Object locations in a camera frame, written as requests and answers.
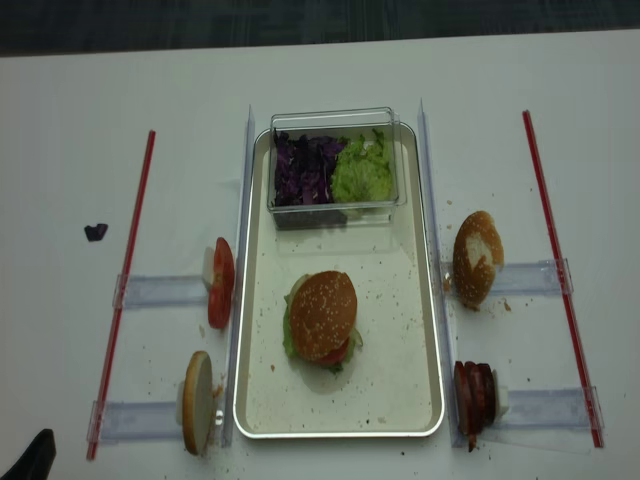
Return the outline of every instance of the purple cabbage piece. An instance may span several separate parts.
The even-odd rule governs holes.
[[[290,140],[286,132],[275,132],[274,141],[278,152],[275,206],[333,203],[331,175],[346,144],[327,136]]]

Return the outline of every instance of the tomato slice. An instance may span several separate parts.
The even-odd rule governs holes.
[[[213,254],[213,275],[214,283],[216,281],[216,274],[222,274],[222,281],[225,287],[233,290],[233,284],[235,281],[235,268],[233,261],[233,254],[227,241],[220,237],[216,241],[216,251]]]
[[[233,254],[227,241],[220,237],[213,254],[213,287],[209,292],[208,316],[213,328],[224,328],[229,323],[234,283]]]
[[[340,345],[335,350],[330,351],[324,357],[319,360],[316,360],[313,363],[321,365],[323,367],[330,367],[331,365],[335,365],[336,363],[340,363],[344,360],[344,357],[347,356],[347,352],[349,351],[349,340],[351,337],[347,338],[342,345]]]

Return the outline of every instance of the dark floor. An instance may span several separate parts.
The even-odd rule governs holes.
[[[0,54],[640,26],[640,0],[0,0]]]

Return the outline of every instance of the shredded lettuce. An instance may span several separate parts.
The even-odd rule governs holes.
[[[287,357],[293,358],[298,353],[296,352],[296,347],[293,344],[293,337],[291,336],[291,322],[289,321],[289,297],[290,295],[286,295],[284,297],[284,301],[287,302],[287,308],[284,311],[284,316],[282,317],[282,331],[284,333],[282,346],[284,347],[284,351],[287,354]]]
[[[336,363],[335,365],[331,365],[330,367],[323,367],[323,368],[326,368],[327,370],[329,370],[333,374],[338,374],[342,370],[344,370],[344,367],[342,366],[342,363]]]
[[[364,341],[362,340],[362,335],[360,335],[360,332],[355,327],[351,331],[351,338],[353,338],[354,342],[356,343],[356,347],[363,347],[364,346]]]
[[[353,352],[356,349],[356,341],[353,338],[349,339],[349,348],[347,349],[347,355],[344,357],[343,363],[349,363],[353,358]]]
[[[375,141],[365,148],[364,136],[349,144],[338,154],[331,177],[331,191],[337,203],[389,200],[391,170],[389,147],[384,133],[373,129]]]

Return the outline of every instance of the clear plastic container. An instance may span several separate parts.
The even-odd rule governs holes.
[[[271,118],[267,209],[272,214],[277,228],[282,230],[306,229],[391,222],[396,207],[406,201],[404,159],[399,125],[393,110],[386,107],[274,115]],[[288,203],[286,201],[283,203],[282,199],[278,198],[276,191],[276,182],[282,181],[282,177],[276,175],[278,163],[276,138],[283,133],[288,135],[288,141],[299,141],[303,136],[309,140],[329,136],[335,139],[346,138],[355,141],[362,135],[365,139],[365,148],[372,145],[376,141],[376,136],[382,133],[384,135],[385,156],[388,156],[391,173],[389,198],[354,203],[334,202],[331,192],[331,175],[326,174],[324,195],[321,194],[323,197],[321,202],[323,203],[311,203],[318,201],[317,193],[314,197],[308,196],[306,199],[302,197],[299,200],[301,204],[291,205],[286,204]]]

